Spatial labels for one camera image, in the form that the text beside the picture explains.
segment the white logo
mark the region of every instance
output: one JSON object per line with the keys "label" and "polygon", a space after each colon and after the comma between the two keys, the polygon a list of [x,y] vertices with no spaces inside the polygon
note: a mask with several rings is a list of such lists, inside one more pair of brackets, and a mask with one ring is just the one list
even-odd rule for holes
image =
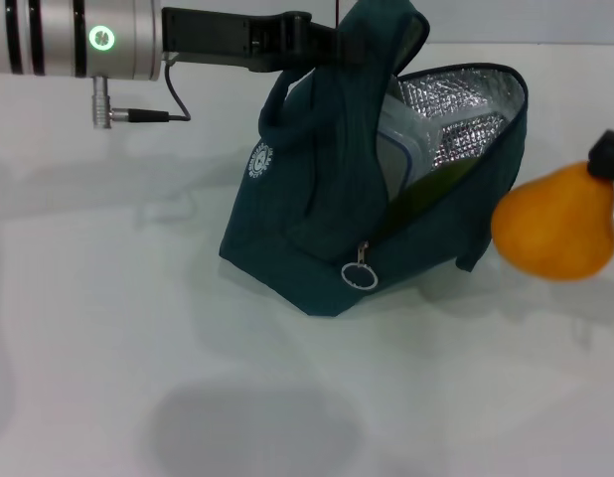
{"label": "white logo", "polygon": [[249,159],[249,177],[257,179],[264,174],[269,167],[274,150],[264,143],[260,143]]}

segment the metal ring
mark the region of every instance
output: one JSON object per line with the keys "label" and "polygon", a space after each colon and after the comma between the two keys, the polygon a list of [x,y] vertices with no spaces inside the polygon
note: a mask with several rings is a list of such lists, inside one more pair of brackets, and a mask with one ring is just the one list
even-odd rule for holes
{"label": "metal ring", "polygon": [[[358,284],[354,283],[349,278],[347,278],[347,276],[345,275],[345,272],[349,268],[351,268],[353,266],[356,267],[356,268],[362,268],[362,269],[368,271],[371,274],[372,278],[374,279],[374,282],[371,285],[369,285],[369,286],[361,286],[361,285],[358,285]],[[378,276],[376,275],[374,270],[370,266],[365,264],[365,263],[347,263],[345,266],[343,266],[341,274],[343,276],[343,280],[345,280],[345,283],[347,283],[349,286],[351,286],[353,288],[356,288],[357,290],[362,290],[362,291],[374,290],[374,289],[376,289],[376,287],[378,286],[378,283],[380,282],[379,279],[378,279]]]}

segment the silver metal cylinder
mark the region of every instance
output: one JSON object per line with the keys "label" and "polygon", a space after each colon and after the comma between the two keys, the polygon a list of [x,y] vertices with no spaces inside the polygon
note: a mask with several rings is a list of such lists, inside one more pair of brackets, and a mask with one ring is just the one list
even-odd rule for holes
{"label": "silver metal cylinder", "polygon": [[95,129],[110,129],[110,97],[108,79],[92,79],[92,125]]}
{"label": "silver metal cylinder", "polygon": [[0,73],[157,80],[159,0],[0,0]]}

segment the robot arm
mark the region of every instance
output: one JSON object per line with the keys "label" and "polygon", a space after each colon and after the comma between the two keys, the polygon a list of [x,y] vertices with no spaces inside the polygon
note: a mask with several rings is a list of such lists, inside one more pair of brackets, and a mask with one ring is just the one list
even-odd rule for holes
{"label": "robot arm", "polygon": [[[364,44],[316,25],[311,15],[273,17],[160,9],[159,0],[0,0],[0,73],[92,78],[93,124],[190,120],[174,91],[175,63],[243,67],[265,73],[360,65]],[[184,111],[110,107],[108,80],[157,80]]]}

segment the silver insulated lining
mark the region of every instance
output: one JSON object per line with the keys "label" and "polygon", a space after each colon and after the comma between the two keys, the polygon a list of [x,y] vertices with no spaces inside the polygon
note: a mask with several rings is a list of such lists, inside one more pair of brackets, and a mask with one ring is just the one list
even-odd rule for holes
{"label": "silver insulated lining", "polygon": [[400,86],[406,104],[441,124],[435,169],[481,157],[526,100],[515,77],[495,70],[437,73],[407,79]]}

